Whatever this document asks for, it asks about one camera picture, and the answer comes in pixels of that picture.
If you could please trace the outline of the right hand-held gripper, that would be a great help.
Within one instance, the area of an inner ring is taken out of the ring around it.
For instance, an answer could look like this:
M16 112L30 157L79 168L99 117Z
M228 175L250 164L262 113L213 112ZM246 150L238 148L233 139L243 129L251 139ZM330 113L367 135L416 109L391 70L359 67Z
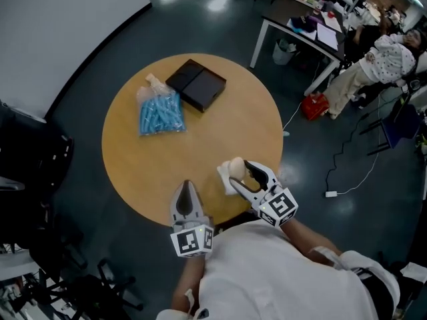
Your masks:
M259 187L251 189L234 177L230 177L229 182L234 190L251 204L258 217L274 227L280 227L294 217L298 203L290 190L278 183L275 173L255 161L244 160L244 164Z

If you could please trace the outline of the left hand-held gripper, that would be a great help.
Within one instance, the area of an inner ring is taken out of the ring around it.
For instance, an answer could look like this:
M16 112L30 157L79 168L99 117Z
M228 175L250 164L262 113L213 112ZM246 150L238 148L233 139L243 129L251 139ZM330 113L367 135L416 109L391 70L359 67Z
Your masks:
M189 198L192 211L189 214ZM170 235L178 257L196 257L210 253L213 247L214 228L210 218L203 213L203 203L192 181L185 180L171 200Z

